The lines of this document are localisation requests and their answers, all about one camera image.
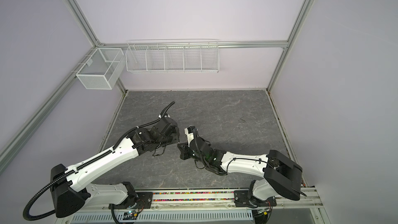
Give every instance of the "aluminum frame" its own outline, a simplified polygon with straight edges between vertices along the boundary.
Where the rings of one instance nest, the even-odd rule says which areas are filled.
[[[78,63],[72,72],[70,72],[59,86],[52,92],[52,94],[43,102],[43,104],[36,110],[35,113],[24,123],[18,132],[8,141],[8,143],[0,151],[0,175],[11,163],[18,152],[26,144],[26,142],[33,136],[35,131],[40,127],[46,117],[62,99],[62,97],[72,87],[77,80],[76,71],[79,70],[83,63],[85,63],[95,48],[89,50],[84,58]]]
[[[279,73],[281,72],[281,69],[283,65],[285,64],[286,57],[289,54],[289,51],[291,50],[291,47],[293,46],[294,42],[296,41],[296,38],[301,30],[301,27],[304,24],[305,18],[307,17],[309,11],[311,10],[312,4],[314,3],[315,0],[304,0],[304,3],[301,6],[300,12],[298,13],[296,22],[293,26],[293,29],[289,35],[289,38],[287,39],[287,47],[283,49],[281,58],[278,61],[278,64],[272,74],[271,80],[268,84],[267,90],[271,91],[273,86],[275,85],[276,79],[279,76]]]
[[[76,22],[79,24],[79,27],[82,29],[83,33],[86,35],[87,39],[92,43],[93,48],[90,49],[90,51],[87,53],[87,55],[82,59],[80,64],[78,64],[74,71],[77,71],[80,69],[82,66],[81,63],[86,62],[88,59],[87,56],[89,56],[92,52],[93,49],[96,47],[121,47],[121,48],[127,48],[127,44],[103,44],[98,40],[96,37],[94,31],[92,30],[90,24],[88,23],[87,19],[85,18],[82,10],[78,6],[78,3],[76,0],[63,0],[65,4],[67,5],[69,11],[75,18]],[[290,48],[294,44],[294,41],[300,31],[300,28],[302,27],[304,20],[311,8],[311,5],[313,4],[314,0],[305,0],[303,2],[303,5],[301,7],[301,10],[299,12],[299,15],[296,19],[296,22],[292,28],[292,31],[289,35],[288,40],[282,40],[282,41],[243,41],[243,42],[218,42],[219,48],[244,48],[244,47],[281,47],[284,49],[282,52],[282,55],[279,59],[279,62],[275,68],[275,71],[271,77],[271,81],[268,85],[268,91],[271,91],[276,78],[278,77],[281,68],[283,67],[283,64],[285,63],[286,57],[289,53]],[[67,77],[64,78],[64,80],[59,84],[59,86],[53,91],[53,93],[46,99],[45,102],[37,109],[37,111],[25,122],[25,124],[19,129],[19,131],[13,136],[13,138],[6,144],[6,146],[0,151],[0,174],[5,170],[5,168],[8,166],[8,164],[12,161],[12,159],[17,155],[17,153],[22,149],[24,144],[29,140],[29,138],[33,135],[33,133],[38,129],[38,127],[41,125],[41,123],[45,120],[45,118],[50,114],[50,112],[53,110],[53,108],[57,105],[57,103],[62,99],[62,97],[68,92],[68,90],[72,87],[73,83],[76,81],[76,72],[71,72]],[[114,113],[111,122],[108,125],[107,132],[103,138],[103,141],[101,143],[102,147],[99,148],[101,150],[103,146],[105,146],[106,141],[108,139],[109,133],[112,130],[112,127],[114,125],[114,122],[117,118],[118,112],[120,111],[127,90],[125,89],[123,83],[121,82],[120,79],[117,80],[116,82],[118,88],[120,89],[120,92],[122,93],[122,98],[118,104],[118,107],[116,109],[116,112]],[[271,105],[273,106],[272,99],[270,95],[268,96]],[[277,112],[275,109],[274,114],[275,117],[279,123],[279,117],[277,115]],[[281,130],[281,133],[284,137],[284,141],[286,142],[286,147],[289,145],[290,149],[290,154],[291,158],[293,160],[296,160],[296,157],[293,153],[293,149],[290,147],[290,142],[287,139],[287,136],[284,133],[283,127],[281,126],[281,123],[279,123],[279,128]],[[318,212],[313,213],[313,215],[319,215],[323,218],[323,221],[325,218],[327,219],[326,212],[324,209],[320,208],[318,209]]]
[[[168,212],[172,214],[173,212],[180,211],[234,211],[234,210],[242,210],[242,211],[251,211],[251,208],[246,207],[236,207],[234,203],[234,194],[227,191],[234,190],[247,190],[247,189],[220,189],[220,188],[211,188],[211,189],[155,189],[155,190],[137,190],[137,193],[140,192],[148,192],[151,191],[153,193],[163,193],[163,194],[154,194],[151,208],[144,209],[144,213],[146,214],[154,214],[159,211]],[[195,194],[194,192],[202,192],[202,191],[215,191],[214,193],[206,193],[206,194]],[[307,197],[301,197],[299,201],[292,201],[286,198],[277,195],[275,200],[277,202],[277,209],[281,208],[309,208],[311,213],[314,214],[314,221],[316,224],[330,224],[330,222],[324,221],[325,214],[324,206],[319,198],[318,192],[315,188],[301,188],[301,191],[307,194]],[[179,192],[179,194],[167,194],[170,192]],[[176,199],[186,199],[188,201],[176,201]],[[109,214],[108,205],[96,205],[89,206],[84,209],[79,210],[76,214]],[[55,222],[57,223],[71,223],[74,215],[70,215],[65,218],[59,218]]]
[[[79,4],[76,0],[63,0],[67,8],[69,9],[70,13],[76,20],[79,27],[82,29],[83,33],[86,35],[88,41],[94,47],[102,46],[103,43],[98,40],[96,34],[94,33],[93,29],[91,28],[90,24],[88,23],[86,17],[84,16],[82,10],[79,7]],[[122,95],[125,95],[127,90],[124,87],[120,78],[117,79],[116,85],[119,88]]]

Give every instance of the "black cable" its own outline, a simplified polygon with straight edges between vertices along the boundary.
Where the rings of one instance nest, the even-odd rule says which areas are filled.
[[[125,133],[117,140],[117,142],[116,142],[115,145],[113,146],[113,149],[116,149],[116,148],[118,147],[118,145],[120,144],[120,142],[122,142],[122,140],[123,140],[127,135],[129,135],[131,132],[135,131],[136,129],[142,128],[142,127],[147,127],[147,126],[150,126],[150,125],[153,125],[153,124],[159,122],[160,119],[166,115],[167,110],[169,110],[169,108],[170,108],[172,105],[174,105],[175,103],[176,103],[175,101],[170,102],[170,104],[168,104],[168,105],[162,110],[162,112],[160,112],[160,117],[159,117],[157,120],[152,121],[152,122],[149,122],[149,123],[146,123],[146,124],[143,124],[142,126],[133,127],[133,128],[131,128],[130,130],[128,130],[127,132],[125,132]]]
[[[152,122],[149,122],[149,123],[147,123],[147,124],[144,124],[144,125],[142,125],[142,126],[139,126],[138,128],[146,127],[146,126],[149,126],[149,125],[152,125],[152,124],[155,124],[155,123],[159,122],[160,119],[166,115],[167,110],[168,110],[172,105],[174,105],[174,103],[176,103],[176,102],[175,102],[175,101],[172,101],[169,105],[167,105],[167,106],[162,110],[162,112],[160,113],[160,118],[158,118],[158,119],[155,120],[155,121],[152,121]],[[131,128],[130,130],[128,130],[127,132],[125,132],[125,133],[122,135],[122,137],[120,137],[119,140],[117,140],[116,144],[113,146],[113,150],[116,149],[116,148],[118,147],[118,145],[120,144],[120,142],[121,142],[130,132],[134,131],[135,129],[137,129],[137,127]],[[93,162],[98,161],[99,159],[101,159],[101,158],[103,158],[103,157],[109,155],[110,153],[112,153],[112,151],[111,151],[111,150],[108,150],[107,152],[104,152],[104,153],[98,155],[97,157],[95,157],[95,158],[93,158],[93,159],[90,159],[89,161],[87,161],[87,162],[85,162],[85,163],[79,165],[79,166],[76,168],[76,170],[79,171],[79,170],[83,169],[84,167],[86,167],[87,165],[92,164]],[[55,210],[52,210],[52,211],[49,211],[49,212],[44,213],[44,214],[40,214],[40,215],[33,216],[33,215],[30,215],[30,214],[29,214],[29,211],[30,211],[30,209],[31,209],[31,207],[32,207],[32,205],[33,205],[33,203],[35,203],[35,201],[37,201],[37,199],[38,199],[44,192],[46,192],[47,189],[51,188],[55,183],[62,181],[62,180],[65,179],[68,175],[70,175],[70,174],[72,174],[72,173],[74,173],[74,172],[75,172],[74,170],[70,170],[69,172],[67,172],[67,173],[63,174],[62,176],[60,176],[60,177],[54,179],[53,181],[51,181],[49,184],[47,184],[45,187],[43,187],[39,192],[37,192],[37,193],[32,197],[32,199],[30,199],[30,201],[27,203],[27,205],[26,205],[25,208],[23,209],[23,212],[22,212],[23,218],[24,218],[25,220],[40,220],[40,219],[43,219],[43,218],[45,218],[45,217],[48,217],[48,216],[50,216],[50,215],[52,215],[52,214],[55,214]]]
[[[196,162],[197,162],[197,161],[195,160],[195,166],[196,166],[198,169],[204,169],[204,168],[206,167],[206,166],[203,165],[203,168],[199,168],[198,165],[196,164]]]
[[[114,204],[109,204],[110,205],[110,207],[111,207],[111,214],[112,214],[112,219],[113,219],[113,221],[116,223],[116,224],[121,224],[118,220],[117,220],[117,218],[116,218],[116,216],[115,216],[115,205]]]
[[[197,143],[198,138],[201,138],[201,137],[199,137],[196,128],[193,129],[192,132],[193,132],[193,140],[191,141],[191,143],[193,142],[193,149],[194,149],[194,152],[195,152],[195,156],[199,157],[200,160],[201,160],[201,162],[202,162],[202,164],[203,164],[205,167],[208,167],[208,168],[209,168],[209,167],[210,167],[210,164],[209,164],[209,162],[207,162],[207,160],[203,157],[202,151],[200,150],[199,144]]]
[[[62,181],[63,179],[65,179],[67,176],[69,176],[70,174],[74,173],[73,170],[63,174],[62,176],[52,180],[49,184],[47,184],[46,186],[44,186],[39,192],[37,192],[32,199],[30,199],[30,201],[27,203],[27,205],[25,206],[25,208],[23,209],[22,212],[22,216],[25,220],[40,220],[44,217],[50,216],[52,214],[55,214],[55,210],[49,211],[45,214],[40,214],[40,215],[30,215],[29,211],[30,208],[32,207],[33,203],[35,203],[35,201],[44,193],[47,191],[47,189],[51,188],[55,183]]]
[[[155,153],[156,153],[156,149],[155,149],[155,150],[153,151],[152,157],[157,157],[157,156],[163,155],[163,153],[164,153],[165,150],[166,150],[166,146],[163,147],[163,152],[162,152],[161,154],[156,154],[156,155],[155,155]]]
[[[251,161],[257,161],[257,162],[259,162],[259,163],[263,162],[263,163],[268,164],[267,162],[261,160],[261,158],[259,158],[259,159],[251,159],[251,158],[234,157],[234,158],[228,163],[228,165],[226,166],[226,175],[228,175],[228,167],[229,167],[229,164],[230,164],[232,161],[235,161],[235,160],[237,160],[237,159],[251,160]]]

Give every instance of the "white wire mesh basket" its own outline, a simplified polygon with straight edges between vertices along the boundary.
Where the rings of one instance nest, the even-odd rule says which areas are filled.
[[[98,47],[76,76],[87,89],[112,89],[124,66],[121,48]]]
[[[218,72],[219,59],[216,42],[133,44],[126,50],[127,71],[131,73]]]

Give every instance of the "aluminum rail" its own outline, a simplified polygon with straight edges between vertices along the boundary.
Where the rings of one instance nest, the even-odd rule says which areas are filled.
[[[286,61],[286,57],[288,56],[289,51],[291,50],[291,47],[294,44],[294,42],[295,42],[295,40],[296,40],[296,38],[297,38],[297,36],[298,36],[298,34],[300,32],[300,29],[301,29],[301,27],[304,24],[304,20],[307,17],[307,14],[310,11],[311,6],[312,6],[313,3],[314,3],[314,0],[304,0],[304,3],[301,6],[301,10],[300,10],[300,12],[299,12],[299,14],[297,16],[297,19],[296,19],[296,22],[295,22],[295,24],[293,26],[293,29],[292,29],[292,31],[291,31],[291,33],[289,35],[289,38],[287,39],[288,45],[284,49],[284,51],[282,52],[281,58],[279,59],[279,62],[277,64],[277,66],[276,66],[276,68],[275,68],[275,70],[274,70],[274,72],[272,74],[271,80],[270,80],[270,82],[268,84],[268,87],[267,87],[268,91],[271,91],[272,88],[274,87],[276,79],[277,79],[279,73],[281,72],[283,64]]]
[[[8,143],[0,150],[0,175],[11,163],[14,157],[17,156],[18,152],[26,144],[26,142],[32,137],[35,131],[40,127],[46,117],[62,99],[62,97],[68,92],[76,81],[76,71],[79,70],[83,63],[89,59],[90,55],[94,52],[95,48],[90,49],[84,58],[75,66],[73,72],[70,72],[64,80],[59,84],[52,94],[43,102],[43,104],[36,110],[33,115],[24,122],[23,126],[17,131],[17,133],[8,141]]]
[[[101,47],[127,48],[134,43],[103,44]],[[195,45],[218,45],[219,48],[241,48],[241,47],[287,47],[287,41],[228,41],[228,42],[137,42],[136,46],[195,46]]]
[[[79,25],[79,27],[81,28],[83,33],[86,35],[87,39],[92,44],[92,46],[94,46],[94,47],[102,46],[102,43],[100,42],[100,40],[98,40],[96,34],[94,33],[94,31],[91,28],[90,24],[88,23],[86,17],[84,16],[82,10],[80,9],[77,1],[76,0],[63,0],[63,2],[66,4],[67,8],[71,12],[72,16],[74,17],[77,24]],[[116,85],[120,89],[120,92],[122,93],[122,95],[125,95],[127,90],[119,78],[116,81]]]

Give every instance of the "robotic arm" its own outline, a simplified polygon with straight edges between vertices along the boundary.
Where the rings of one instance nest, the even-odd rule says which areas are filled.
[[[241,172],[263,177],[262,180],[251,182],[245,196],[248,201],[243,204],[245,207],[263,206],[263,203],[270,202],[270,197],[276,195],[300,200],[302,168],[280,152],[270,150],[268,154],[258,156],[239,155],[211,148],[193,126],[186,128],[185,134],[188,142],[177,145],[182,160],[193,158],[195,163],[201,162],[203,168],[217,175]]]
[[[67,217],[82,207],[110,204],[120,208],[132,208],[138,200],[137,193],[130,182],[117,185],[95,185],[91,182],[118,166],[119,164],[138,157],[145,152],[154,152],[153,156],[164,153],[167,145],[178,143],[180,131],[167,110],[174,104],[171,102],[159,115],[159,118],[142,126],[128,130],[116,144],[103,152],[68,167],[59,164],[51,169],[51,182],[39,191],[26,205],[23,217],[26,220],[39,220],[52,214],[58,218]],[[145,128],[155,124],[151,129]],[[163,153],[155,155],[156,149],[163,147]],[[54,210],[32,216],[29,214],[33,203],[50,189]]]

